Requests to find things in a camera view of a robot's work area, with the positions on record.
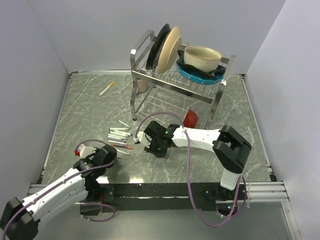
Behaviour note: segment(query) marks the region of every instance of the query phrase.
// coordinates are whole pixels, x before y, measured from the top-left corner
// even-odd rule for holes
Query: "dish rack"
[[[218,104],[221,100],[222,94],[224,89],[227,85],[228,79],[230,77],[230,72],[234,60],[236,58],[235,55],[231,55],[230,58],[222,57],[220,61],[220,65],[226,67],[223,79],[213,85],[203,85],[198,84],[193,81],[190,81],[184,77],[182,77],[177,69],[171,67],[168,71],[163,74],[158,74],[157,68],[155,69],[146,69],[147,60],[143,63],[142,60],[145,59],[145,56],[150,51],[151,47],[155,43],[156,40],[155,32],[153,30],[147,30],[143,36],[139,39],[139,41],[135,44],[134,48],[130,52],[130,65],[131,65],[131,75],[133,80],[132,85],[132,93],[130,99],[130,109],[132,113],[132,120],[136,121],[137,116],[139,117],[146,117],[147,115],[151,114],[140,111],[144,103],[154,104],[156,106],[161,107],[166,112],[174,112],[179,114],[182,119],[185,118],[188,109],[184,109],[183,107],[179,107],[174,105],[174,103],[169,101],[163,101],[161,97],[157,97],[155,94],[150,93],[155,91],[154,89],[161,89],[163,91],[170,92],[170,94],[177,94],[177,98],[181,98],[182,96],[186,96],[184,100],[193,101],[196,104],[196,101],[202,101],[207,103],[207,109],[205,107],[204,116],[201,114],[197,114],[198,116],[198,126],[199,129],[209,129],[211,122],[213,120],[214,114],[217,110]],[[181,44],[180,49],[184,50],[187,45]],[[140,50],[142,53],[139,56],[137,55],[137,51]],[[144,93],[145,96],[139,103],[139,106],[136,108],[136,96],[137,96],[137,86],[138,86],[138,79],[145,80],[151,84],[149,89]],[[162,122],[165,125],[168,125],[167,120],[158,119],[153,117],[157,121]]]

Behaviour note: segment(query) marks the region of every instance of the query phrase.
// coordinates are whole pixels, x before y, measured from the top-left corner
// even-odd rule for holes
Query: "red object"
[[[183,120],[183,125],[186,128],[194,129],[196,127],[197,122],[198,122],[197,114],[194,111],[189,109],[189,111],[186,113],[185,118]]]

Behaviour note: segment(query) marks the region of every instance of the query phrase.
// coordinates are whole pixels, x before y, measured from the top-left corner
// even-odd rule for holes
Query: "marker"
[[[109,128],[109,131],[112,131],[112,130],[129,130],[129,128],[127,128],[127,127],[111,127],[111,128]]]
[[[116,132],[116,133],[126,134],[126,135],[128,135],[128,136],[132,136],[132,133],[130,133],[130,132],[119,131],[119,130],[113,130],[113,131]]]
[[[120,144],[120,145],[128,145],[127,143],[121,142],[121,141],[112,141],[112,140],[108,140],[108,143],[111,144]]]
[[[121,151],[119,149],[116,149],[116,151],[120,154],[124,154],[124,155],[130,155],[129,153],[125,152],[125,151]]]
[[[117,144],[111,144],[113,147],[124,148],[124,149],[134,149],[132,146],[121,146]]]
[[[99,94],[99,97],[101,97],[109,88],[111,88],[112,86],[114,85],[114,83],[110,83],[109,86],[107,86],[100,94]]]
[[[122,140],[122,139],[118,139],[118,138],[107,137],[106,139],[112,140],[112,141],[118,141],[118,142],[126,143],[126,141],[124,141],[124,140]]]
[[[111,131],[109,134],[116,135],[116,136],[119,136],[119,137],[122,137],[122,138],[128,137],[128,135],[123,134],[123,133],[119,133],[119,132],[116,132],[116,131]]]
[[[114,138],[114,139],[121,139],[121,140],[123,140],[123,139],[128,139],[128,138],[126,138],[126,137],[124,137],[124,136],[116,135],[116,132],[115,132],[115,134],[109,133],[109,134],[107,135],[107,137]]]
[[[123,121],[118,120],[118,122],[121,123],[121,124],[123,124],[123,125],[125,125],[125,126],[128,127],[128,128],[131,128],[128,124],[124,123]]]

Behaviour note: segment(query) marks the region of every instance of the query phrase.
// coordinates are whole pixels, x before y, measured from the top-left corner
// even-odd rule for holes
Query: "black plate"
[[[185,71],[188,74],[192,74],[204,80],[213,80],[225,74],[226,68],[224,66],[219,65],[216,70],[210,73],[206,73],[195,66],[185,64],[184,62],[185,51],[179,49],[178,55],[179,55],[179,59],[176,61],[176,64],[178,64],[179,68],[181,68],[183,71]]]
[[[160,30],[158,36],[155,39],[155,42],[150,50],[148,59],[146,60],[146,66],[145,68],[147,70],[149,69],[155,69],[158,66],[159,56],[160,54],[157,54],[160,50],[161,46],[163,46],[163,43],[165,42],[168,34],[171,32],[171,28],[169,24],[167,23],[162,27]]]

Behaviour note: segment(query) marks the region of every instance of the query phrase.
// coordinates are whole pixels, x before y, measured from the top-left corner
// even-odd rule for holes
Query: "blue bowl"
[[[176,65],[176,68],[178,69],[178,72],[180,73],[180,75],[182,77],[184,77],[185,79],[188,79],[192,82],[195,82],[197,84],[213,85],[213,84],[219,83],[224,78],[224,75],[220,75],[220,76],[214,77],[213,79],[210,79],[210,80],[202,79],[196,75],[193,75],[192,73],[185,72],[184,70],[182,70],[179,67],[179,65],[177,63],[175,63],[175,65]]]

